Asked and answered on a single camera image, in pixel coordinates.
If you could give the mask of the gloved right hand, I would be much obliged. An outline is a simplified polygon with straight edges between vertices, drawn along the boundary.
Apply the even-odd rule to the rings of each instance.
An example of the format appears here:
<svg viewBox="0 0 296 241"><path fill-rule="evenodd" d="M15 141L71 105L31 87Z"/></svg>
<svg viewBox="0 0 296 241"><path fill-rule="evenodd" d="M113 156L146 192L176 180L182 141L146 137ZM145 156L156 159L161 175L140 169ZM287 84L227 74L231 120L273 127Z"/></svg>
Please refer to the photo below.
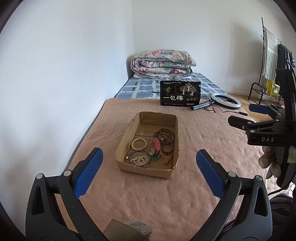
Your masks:
<svg viewBox="0 0 296 241"><path fill-rule="evenodd" d="M261 168L269 168L266 179L272 176L280 177L282 171L280 170L280 163L276 160L274 147L263 146L264 154L259 158L258 162ZM290 146L288 151L287 163L295 164L295 146Z"/></svg>

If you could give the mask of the gloved left hand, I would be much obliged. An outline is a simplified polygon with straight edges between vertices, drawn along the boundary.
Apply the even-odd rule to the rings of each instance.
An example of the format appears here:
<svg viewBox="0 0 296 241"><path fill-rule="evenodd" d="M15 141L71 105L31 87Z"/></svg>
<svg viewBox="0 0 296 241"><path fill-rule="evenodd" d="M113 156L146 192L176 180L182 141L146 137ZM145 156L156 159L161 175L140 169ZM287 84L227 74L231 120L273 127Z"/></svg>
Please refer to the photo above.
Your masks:
<svg viewBox="0 0 296 241"><path fill-rule="evenodd" d="M147 238L150 238L152 235L152 228L141 221L129 221L126 222L125 225L137 230L141 234L145 235Z"/></svg>

